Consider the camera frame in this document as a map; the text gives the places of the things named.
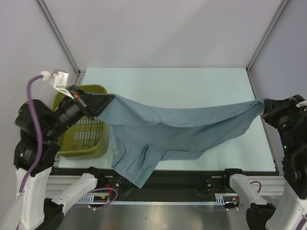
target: plastic basket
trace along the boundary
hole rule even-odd
[[[106,93],[106,89],[101,85],[81,85],[79,88],[85,92]],[[64,97],[62,93],[56,94],[51,107],[53,111]],[[105,123],[100,120],[91,121],[84,116],[59,138],[58,144],[61,149],[58,155],[81,158],[101,157],[108,147],[107,133]]]

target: purple cable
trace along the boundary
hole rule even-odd
[[[39,160],[42,156],[43,134],[42,134],[42,130],[40,129],[39,121],[38,121],[38,118],[37,118],[34,103],[33,103],[33,100],[32,100],[32,94],[31,94],[31,86],[32,86],[33,82],[36,81],[37,79],[41,79],[41,78],[43,78],[43,75],[38,75],[38,76],[32,78],[28,82],[28,85],[27,85],[27,97],[28,97],[29,111],[30,111],[30,115],[31,115],[33,123],[34,123],[36,136],[37,136],[37,154],[36,154],[36,158],[35,158],[34,163],[31,165],[29,170],[26,172],[26,174],[24,175],[24,178],[23,178],[23,180],[20,184],[20,188],[19,188],[20,193],[22,193],[24,191],[24,186],[25,186],[25,183],[26,183],[29,175],[31,174],[33,169],[37,166],[37,164],[39,163]]]
[[[99,209],[102,209],[102,208],[104,208],[104,207],[109,206],[109,205],[110,205],[111,203],[113,203],[113,202],[117,199],[117,197],[118,197],[118,191],[117,191],[116,189],[114,189],[114,188],[97,188],[97,189],[94,189],[94,190],[90,191],[90,193],[97,192],[97,191],[102,191],[102,190],[112,190],[112,191],[114,191],[114,192],[116,193],[116,195],[115,195],[115,197],[114,197],[113,200],[107,202],[106,204],[102,205],[101,207],[95,207],[95,208],[93,208],[93,209],[95,209],[95,210],[99,210]],[[80,208],[80,207],[88,207],[88,206],[81,205],[81,206],[76,206],[75,208]]]
[[[261,184],[259,181],[252,181],[250,184],[254,184],[254,183],[259,184],[259,189],[258,189],[258,191],[257,191],[257,193],[259,193],[259,192],[261,191],[262,184]]]

